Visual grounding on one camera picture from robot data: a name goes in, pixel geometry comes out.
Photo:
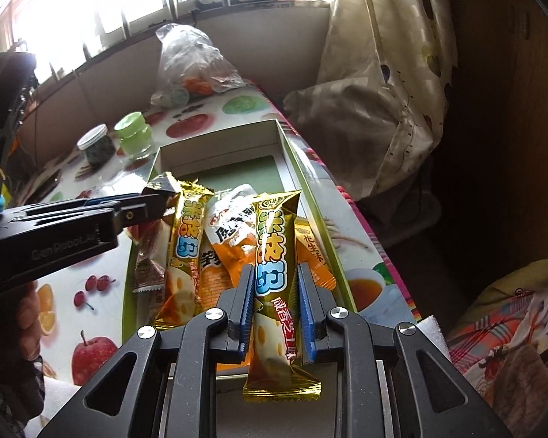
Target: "orange snack package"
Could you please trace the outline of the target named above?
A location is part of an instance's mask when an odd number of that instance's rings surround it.
[[[308,263],[316,286],[325,287],[333,291],[337,286],[337,281],[327,268],[327,262],[317,245],[317,240],[313,235],[313,229],[311,229],[308,220],[304,217],[297,217],[294,220],[294,232],[297,240],[297,262],[302,263],[305,261]]]
[[[210,203],[205,216],[207,237],[235,287],[244,265],[255,263],[256,210],[252,204],[255,195],[249,184],[242,184]]]
[[[199,297],[203,311],[217,306],[222,291],[233,288],[229,273],[213,249],[206,235],[201,241],[201,272],[199,273]]]

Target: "glass jar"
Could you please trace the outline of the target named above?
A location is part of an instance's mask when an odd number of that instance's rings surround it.
[[[152,152],[152,129],[146,124],[142,112],[133,112],[117,122],[114,127],[120,137],[120,147],[130,159],[140,159]]]
[[[98,169],[105,165],[115,153],[115,146],[107,135],[106,125],[92,128],[77,142],[77,148],[85,153],[89,165]]]

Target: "metal bolt head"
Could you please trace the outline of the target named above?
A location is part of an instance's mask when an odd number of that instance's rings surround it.
[[[138,337],[141,339],[150,339],[152,336],[154,336],[154,333],[156,332],[156,329],[154,329],[152,326],[142,326],[138,330]]]
[[[347,311],[347,310],[346,310],[345,308],[343,308],[342,306],[334,307],[334,308],[331,310],[331,316],[333,316],[333,317],[336,318],[336,319],[343,319],[343,318],[345,318],[348,314],[349,314],[349,311]]]
[[[416,332],[416,326],[412,323],[400,323],[398,324],[398,331],[405,336],[412,336]]]
[[[223,310],[221,310],[219,308],[209,308],[205,312],[205,317],[207,319],[212,320],[212,321],[220,319],[222,316],[223,316]]]

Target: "yellow packaged snack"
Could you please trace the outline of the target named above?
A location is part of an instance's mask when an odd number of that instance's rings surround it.
[[[199,280],[199,297],[203,311],[217,306],[222,291],[233,288],[227,269],[215,253],[206,235],[201,242],[201,273]]]
[[[316,286],[333,290],[337,286],[337,281],[327,268],[327,262],[317,245],[317,240],[308,220],[304,217],[297,217],[294,221],[294,231],[297,240],[297,262],[302,263],[305,261],[308,263]]]
[[[256,210],[254,356],[248,402],[317,399],[321,383],[302,370],[294,218],[300,191],[262,194]]]
[[[255,195],[249,184],[242,184],[211,203],[205,216],[207,237],[235,287],[244,265],[255,261]]]
[[[165,303],[154,321],[159,330],[186,324],[201,310],[199,255],[203,236],[203,212],[213,192],[200,184],[176,181],[179,197],[175,207],[168,265]]]

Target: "fruit print tablecloth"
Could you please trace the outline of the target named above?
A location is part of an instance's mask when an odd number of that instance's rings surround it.
[[[358,281],[374,280],[381,285],[377,299],[361,314],[392,327],[400,321],[419,319],[398,272],[355,204],[335,185],[316,153],[258,88],[231,90],[180,109],[149,112],[145,118],[158,146],[261,119],[278,119],[300,159],[301,170],[321,213],[334,233],[332,237],[343,269],[348,280],[354,282],[352,290],[359,291],[355,289]],[[118,148],[108,163],[92,172],[83,154],[74,150],[49,162],[27,187],[25,197],[59,169],[60,184],[47,194],[44,202],[140,192],[152,163],[153,156],[131,162]],[[131,242],[126,234],[121,234],[119,243],[115,250],[39,280],[45,333],[41,351],[48,375],[81,384],[91,374],[93,364],[103,363],[121,345]]]

